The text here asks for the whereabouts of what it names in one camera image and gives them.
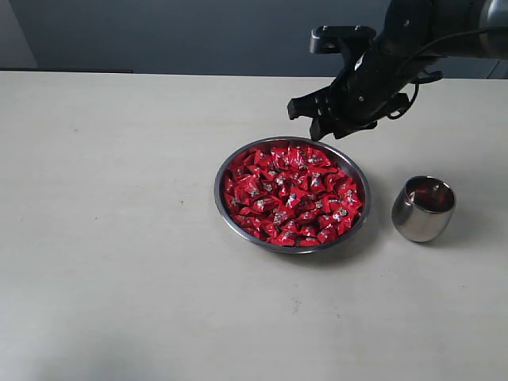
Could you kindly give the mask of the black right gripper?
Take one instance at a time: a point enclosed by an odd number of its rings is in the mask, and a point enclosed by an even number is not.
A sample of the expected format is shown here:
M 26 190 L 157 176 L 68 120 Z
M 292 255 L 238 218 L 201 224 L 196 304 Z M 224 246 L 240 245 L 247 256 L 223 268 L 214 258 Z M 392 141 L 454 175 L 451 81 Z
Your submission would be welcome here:
M 312 118 L 312 141 L 328 135 L 343 138 L 374 129 L 384 117 L 401 117 L 410 108 L 408 95 L 401 92 L 408 80 L 397 74 L 403 61 L 387 47 L 385 37 L 378 37 L 352 69 L 329 88 L 292 98 L 287 103 L 288 117 Z

